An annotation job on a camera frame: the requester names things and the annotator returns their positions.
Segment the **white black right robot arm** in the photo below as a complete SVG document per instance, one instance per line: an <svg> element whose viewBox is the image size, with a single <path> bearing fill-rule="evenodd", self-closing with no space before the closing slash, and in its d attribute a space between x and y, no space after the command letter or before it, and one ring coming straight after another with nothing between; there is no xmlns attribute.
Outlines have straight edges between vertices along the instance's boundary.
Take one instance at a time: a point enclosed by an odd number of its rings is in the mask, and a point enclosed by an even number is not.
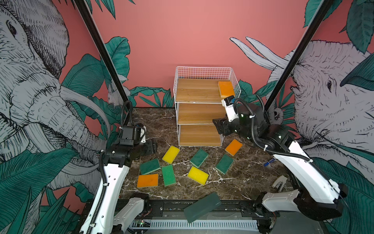
<svg viewBox="0 0 374 234"><path fill-rule="evenodd" d="M213 119L218 134L236 133L280 161L302 184L285 193L264 193L254 204L264 212L299 212L324 221L342 216L348 187L325 174L303 151L294 135L279 124L271 124L264 106L229 96L222 99L226 117Z"/></svg>

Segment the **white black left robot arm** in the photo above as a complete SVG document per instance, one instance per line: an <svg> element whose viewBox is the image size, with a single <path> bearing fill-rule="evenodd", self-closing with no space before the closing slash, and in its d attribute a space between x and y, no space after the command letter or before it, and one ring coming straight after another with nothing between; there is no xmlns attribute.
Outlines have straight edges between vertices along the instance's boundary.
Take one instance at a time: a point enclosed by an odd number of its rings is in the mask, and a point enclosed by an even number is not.
<svg viewBox="0 0 374 234"><path fill-rule="evenodd" d="M134 219L152 210L149 196L138 193L119 212L115 212L132 162L157 152L157 143L146 139L145 134L143 124L124 126L120 138L99 154L101 182L90 212L80 228L81 234L123 234Z"/></svg>

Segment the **bright green sponge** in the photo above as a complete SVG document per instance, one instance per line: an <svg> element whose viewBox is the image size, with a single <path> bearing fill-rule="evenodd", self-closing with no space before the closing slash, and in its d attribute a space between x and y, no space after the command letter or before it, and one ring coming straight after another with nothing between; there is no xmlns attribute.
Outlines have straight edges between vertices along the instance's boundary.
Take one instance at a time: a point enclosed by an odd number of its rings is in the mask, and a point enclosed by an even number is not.
<svg viewBox="0 0 374 234"><path fill-rule="evenodd" d="M165 187L176 183L173 165L164 166L161 170Z"/></svg>

